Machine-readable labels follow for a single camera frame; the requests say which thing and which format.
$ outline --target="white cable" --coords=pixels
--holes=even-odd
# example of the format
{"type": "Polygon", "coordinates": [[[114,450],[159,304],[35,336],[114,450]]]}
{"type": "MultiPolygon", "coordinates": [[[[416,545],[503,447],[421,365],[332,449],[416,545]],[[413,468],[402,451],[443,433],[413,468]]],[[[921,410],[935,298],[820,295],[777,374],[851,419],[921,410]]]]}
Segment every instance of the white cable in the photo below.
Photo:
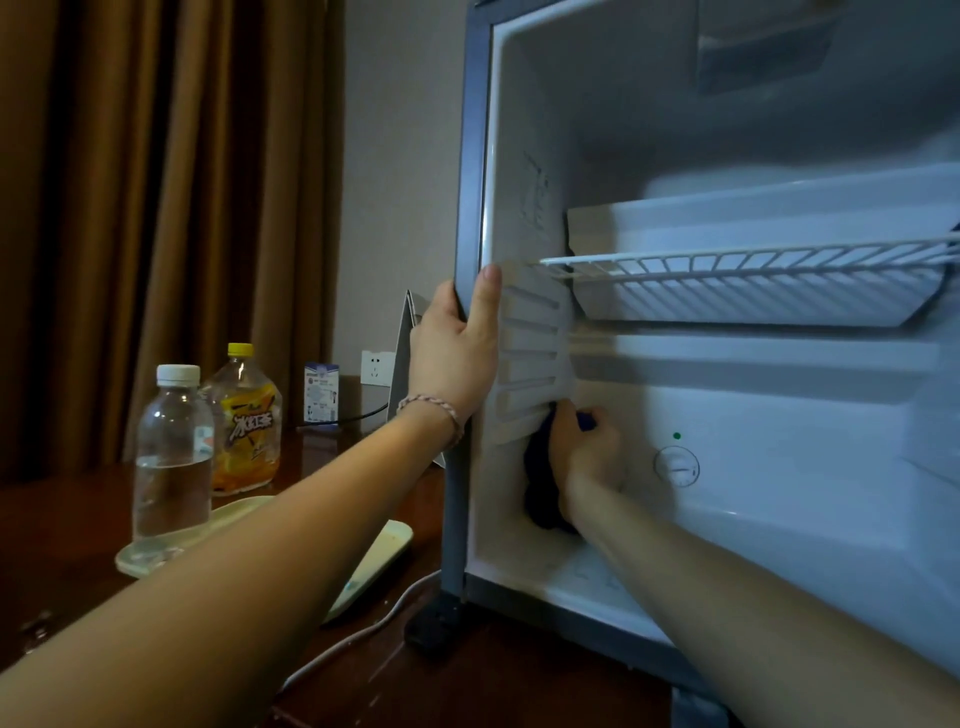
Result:
{"type": "Polygon", "coordinates": [[[359,632],[354,632],[349,637],[343,638],[342,640],[334,644],[332,647],[321,652],[319,655],[317,655],[317,657],[315,657],[313,660],[308,662],[306,665],[304,665],[299,670],[294,672],[290,677],[288,677],[286,681],[284,681],[283,686],[280,688],[280,692],[285,691],[291,685],[293,685],[298,680],[300,680],[301,677],[303,677],[303,675],[305,675],[307,672],[310,672],[311,670],[315,669],[322,663],[326,662],[328,659],[333,657],[335,654],[340,652],[345,647],[349,647],[351,644],[355,643],[357,640],[363,637],[366,637],[367,635],[371,635],[374,632],[376,632],[378,629],[383,627],[388,621],[390,621],[396,616],[397,612],[400,611],[400,607],[403,606],[403,600],[407,598],[407,595],[409,593],[414,591],[420,584],[423,584],[424,582],[427,582],[430,579],[435,579],[438,576],[440,576],[440,572],[437,570],[437,571],[434,571],[433,573],[428,573],[426,576],[420,579],[417,579],[417,581],[415,581],[413,584],[407,587],[406,591],[400,595],[400,598],[394,603],[393,608],[391,608],[391,610],[387,612],[386,617],[384,617],[380,621],[377,621],[371,624],[369,627],[364,627],[359,632]]]}

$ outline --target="yellow bottle label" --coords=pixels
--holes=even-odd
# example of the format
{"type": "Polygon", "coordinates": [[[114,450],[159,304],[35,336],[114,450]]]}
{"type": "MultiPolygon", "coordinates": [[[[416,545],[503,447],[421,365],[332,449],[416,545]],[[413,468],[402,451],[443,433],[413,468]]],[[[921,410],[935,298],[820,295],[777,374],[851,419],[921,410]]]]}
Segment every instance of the yellow bottle label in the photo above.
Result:
{"type": "Polygon", "coordinates": [[[235,491],[274,476],[279,458],[275,400],[273,384],[221,400],[224,443],[214,474],[215,489],[235,491]]]}

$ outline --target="person's right arm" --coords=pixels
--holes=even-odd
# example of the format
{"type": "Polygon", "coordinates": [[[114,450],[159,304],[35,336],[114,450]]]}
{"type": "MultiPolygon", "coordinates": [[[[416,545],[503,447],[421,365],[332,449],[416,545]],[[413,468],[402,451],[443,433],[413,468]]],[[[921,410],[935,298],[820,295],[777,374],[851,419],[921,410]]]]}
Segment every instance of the person's right arm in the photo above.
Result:
{"type": "Polygon", "coordinates": [[[750,728],[960,725],[960,683],[813,595],[617,493],[619,434],[558,404],[550,464],[562,510],[750,728]]]}

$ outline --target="wall socket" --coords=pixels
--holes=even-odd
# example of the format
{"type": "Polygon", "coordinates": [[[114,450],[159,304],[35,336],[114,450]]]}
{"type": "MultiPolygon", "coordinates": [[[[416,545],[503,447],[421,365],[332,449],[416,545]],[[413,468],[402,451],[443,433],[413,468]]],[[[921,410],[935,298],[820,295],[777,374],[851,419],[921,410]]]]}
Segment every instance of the wall socket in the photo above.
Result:
{"type": "Polygon", "coordinates": [[[360,359],[360,383],[389,387],[394,380],[396,352],[363,352],[360,359]]]}

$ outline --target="wall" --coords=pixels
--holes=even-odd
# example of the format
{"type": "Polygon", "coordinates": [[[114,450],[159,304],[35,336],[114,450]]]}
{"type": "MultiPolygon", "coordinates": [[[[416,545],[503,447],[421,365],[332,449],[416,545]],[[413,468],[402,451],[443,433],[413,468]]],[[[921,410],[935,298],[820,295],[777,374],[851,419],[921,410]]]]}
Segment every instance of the wall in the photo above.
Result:
{"type": "MultiPolygon", "coordinates": [[[[453,276],[466,18],[466,0],[346,2],[332,356],[345,376],[363,349],[394,350],[407,288],[431,298],[453,276]]],[[[364,412],[387,401],[363,389],[364,412]]],[[[343,397],[341,416],[357,414],[343,397]]]]}

